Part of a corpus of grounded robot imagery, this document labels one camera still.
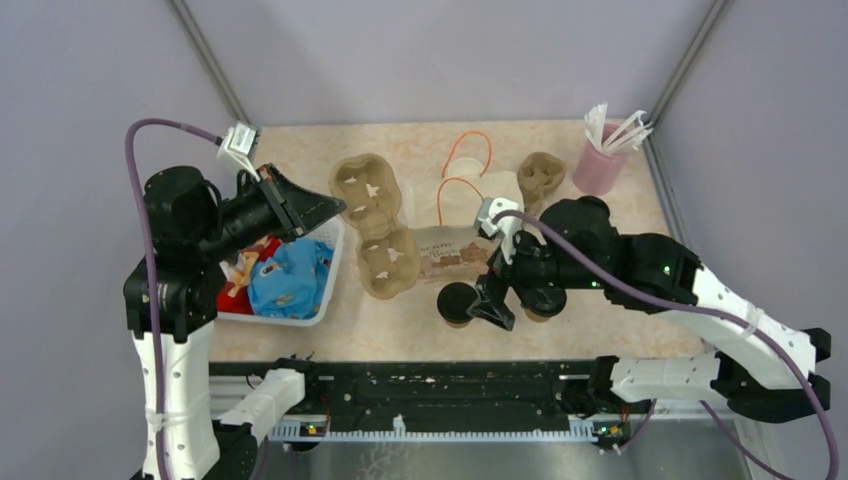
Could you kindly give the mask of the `single pulp cup carrier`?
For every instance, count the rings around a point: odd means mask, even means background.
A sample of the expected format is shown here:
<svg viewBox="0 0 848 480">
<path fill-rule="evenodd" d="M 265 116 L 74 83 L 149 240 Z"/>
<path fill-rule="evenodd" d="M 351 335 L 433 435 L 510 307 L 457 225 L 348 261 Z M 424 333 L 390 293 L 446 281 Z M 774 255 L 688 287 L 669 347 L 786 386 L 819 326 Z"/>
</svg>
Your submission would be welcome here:
<svg viewBox="0 0 848 480">
<path fill-rule="evenodd" d="M 398 215 L 402 194 L 383 157 L 366 153 L 340 160 L 329 179 L 333 196 L 346 203 L 344 221 L 358 235 L 356 258 L 365 291 L 380 300 L 412 288 L 421 270 L 411 230 Z"/>
</svg>

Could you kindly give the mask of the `paper takeout bag orange handles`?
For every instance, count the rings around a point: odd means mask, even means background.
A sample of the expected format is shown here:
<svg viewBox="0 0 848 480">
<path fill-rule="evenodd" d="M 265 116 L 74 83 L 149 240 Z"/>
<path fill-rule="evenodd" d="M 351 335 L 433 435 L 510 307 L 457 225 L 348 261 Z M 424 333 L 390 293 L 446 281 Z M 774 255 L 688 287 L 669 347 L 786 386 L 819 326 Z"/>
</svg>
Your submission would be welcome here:
<svg viewBox="0 0 848 480">
<path fill-rule="evenodd" d="M 517 174 L 493 167 L 493 144 L 479 130 L 461 134 L 436 175 L 408 180 L 402 190 L 408 228 L 421 262 L 420 282 L 473 280 L 497 244 L 473 227 L 486 198 L 523 205 Z"/>
</svg>

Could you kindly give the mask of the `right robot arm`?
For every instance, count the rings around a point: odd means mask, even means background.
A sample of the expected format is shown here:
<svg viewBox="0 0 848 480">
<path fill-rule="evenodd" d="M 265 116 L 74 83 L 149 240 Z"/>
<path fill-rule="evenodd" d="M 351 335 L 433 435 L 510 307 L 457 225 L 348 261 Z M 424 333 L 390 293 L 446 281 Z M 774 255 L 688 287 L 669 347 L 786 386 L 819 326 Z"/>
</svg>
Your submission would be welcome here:
<svg viewBox="0 0 848 480">
<path fill-rule="evenodd" d="M 743 417 L 773 424 L 829 409 L 830 383 L 816 371 L 831 353 L 825 330 L 776 321 L 669 236 L 620 233 L 597 197 L 554 203 L 537 220 L 539 234 L 526 231 L 526 221 L 512 201 L 483 201 L 474 225 L 498 248 L 476 281 L 466 319 L 511 330 L 508 293 L 528 313 L 551 318 L 564 310 L 569 291 L 596 290 L 614 305 L 678 325 L 710 346 L 687 358 L 598 358 L 586 385 L 594 409 L 612 412 L 623 402 L 653 399 L 721 401 Z"/>
</svg>

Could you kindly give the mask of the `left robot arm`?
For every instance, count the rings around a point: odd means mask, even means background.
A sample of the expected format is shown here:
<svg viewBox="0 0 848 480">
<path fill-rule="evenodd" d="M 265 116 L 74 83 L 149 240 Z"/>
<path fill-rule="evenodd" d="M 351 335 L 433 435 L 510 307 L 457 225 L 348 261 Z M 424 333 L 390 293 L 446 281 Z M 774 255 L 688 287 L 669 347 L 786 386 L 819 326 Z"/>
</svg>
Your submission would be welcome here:
<svg viewBox="0 0 848 480">
<path fill-rule="evenodd" d="M 341 199 L 302 188 L 266 164 L 223 199 L 191 166 L 153 175 L 142 190 L 145 255 L 127 278 L 127 326 L 145 388 L 142 479 L 247 479 L 263 438 L 292 408 L 308 413 L 320 386 L 305 360 L 258 366 L 263 385 L 238 406 L 211 412 L 209 361 L 226 278 L 221 262 L 273 234 L 305 236 L 344 211 Z"/>
</svg>

